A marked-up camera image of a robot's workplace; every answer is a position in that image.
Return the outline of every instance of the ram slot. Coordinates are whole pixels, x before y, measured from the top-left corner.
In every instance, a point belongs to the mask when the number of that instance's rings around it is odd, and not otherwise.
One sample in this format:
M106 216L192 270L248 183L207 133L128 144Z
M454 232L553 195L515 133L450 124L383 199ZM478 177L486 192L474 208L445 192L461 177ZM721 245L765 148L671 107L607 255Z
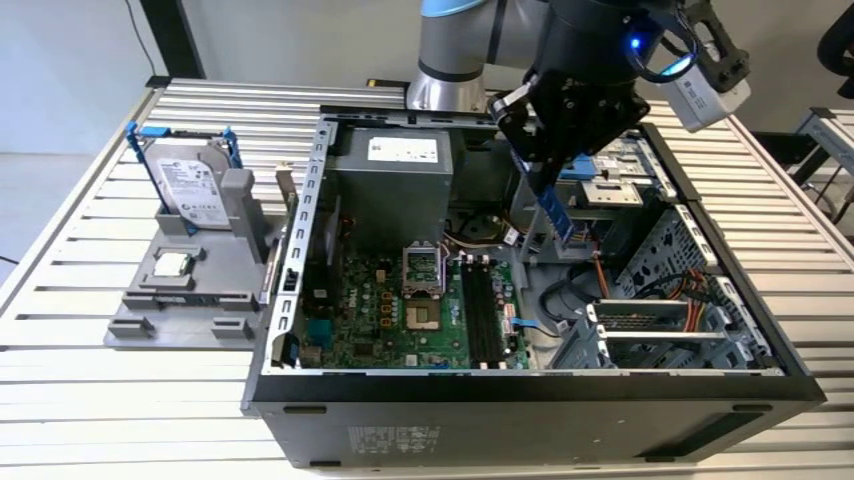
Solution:
M486 363L497 368L503 357L490 267L471 263L463 264L461 270L471 362L475 367Z

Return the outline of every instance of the white wall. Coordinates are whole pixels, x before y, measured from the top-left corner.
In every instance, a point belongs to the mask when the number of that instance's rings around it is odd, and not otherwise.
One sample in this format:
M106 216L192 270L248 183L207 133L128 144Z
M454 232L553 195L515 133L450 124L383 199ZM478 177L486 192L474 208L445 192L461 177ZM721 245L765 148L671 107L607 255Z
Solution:
M854 108L815 59L818 39L852 0L714 0L753 56L754 96L739 117L789 130L810 106ZM215 80L364 85L417 70L421 0L184 0ZM138 0L143 40L164 72ZM0 152L100 150L140 97L148 64L122 0L0 0ZM489 68L487 85L522 72ZM654 95L654 89L642 88Z
M819 65L821 35L852 0L714 0L723 24L751 53L754 95L739 111L751 128L793 128L811 106L854 108L842 81ZM363 86L417 71L421 0L184 0L210 78ZM510 88L522 72L490 68ZM649 98L655 89L641 87Z
M123 0L0 0L0 152L99 152L150 76Z

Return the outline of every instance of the aluminum rail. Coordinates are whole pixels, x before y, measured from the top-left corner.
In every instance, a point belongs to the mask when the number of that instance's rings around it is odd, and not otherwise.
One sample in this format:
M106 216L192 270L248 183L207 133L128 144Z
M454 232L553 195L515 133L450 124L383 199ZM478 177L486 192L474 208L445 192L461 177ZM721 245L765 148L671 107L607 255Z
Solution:
M322 89L175 80L128 119L240 136L254 194L283 210L274 169L295 179L318 105L398 107L396 89ZM854 478L854 261L848 242L738 120L687 133L662 104L662 132L829 402L697 465L342 470L346 477ZM250 352L102 347L156 231L154 188L118 132L24 257L0 298L0 476L290 478L263 422L239 401ZM336 473L326 471L324 476Z

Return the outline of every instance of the green circuit board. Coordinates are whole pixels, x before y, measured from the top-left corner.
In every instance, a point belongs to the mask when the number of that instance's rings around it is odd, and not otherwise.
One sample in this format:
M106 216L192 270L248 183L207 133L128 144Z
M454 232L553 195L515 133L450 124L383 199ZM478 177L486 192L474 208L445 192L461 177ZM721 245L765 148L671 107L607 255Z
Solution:
M433 261L415 257L410 272L434 271ZM402 260L399 258L350 255L344 260L340 306L332 319L332 341L322 353L323 368L473 368L469 355L463 282L458 261L447 264L446 292L441 300L406 299L402 296ZM514 304L510 268L499 263L491 268L501 299L494 305L499 330L503 331L503 303ZM527 368L525 341L507 356L507 368Z

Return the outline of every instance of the label sticker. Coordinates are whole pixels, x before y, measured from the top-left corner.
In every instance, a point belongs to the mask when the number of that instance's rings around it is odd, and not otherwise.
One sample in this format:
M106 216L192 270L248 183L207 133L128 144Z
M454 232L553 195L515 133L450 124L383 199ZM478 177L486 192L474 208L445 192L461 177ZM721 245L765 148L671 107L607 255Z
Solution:
M619 170L619 162L609 156L603 155L597 157L595 163L601 170L607 170L611 168Z
M187 303L187 299L184 297L155 297L155 302L160 303Z
M507 234L505 235L505 243L511 247L517 244L517 240L519 239L519 231L510 227L507 230Z
M374 137L368 142L368 160L439 163L438 142L433 138Z
M359 454L433 453L441 427L347 427L350 448Z
M211 167L199 160L176 158L160 159L158 167L179 215L198 227L227 227L228 214Z

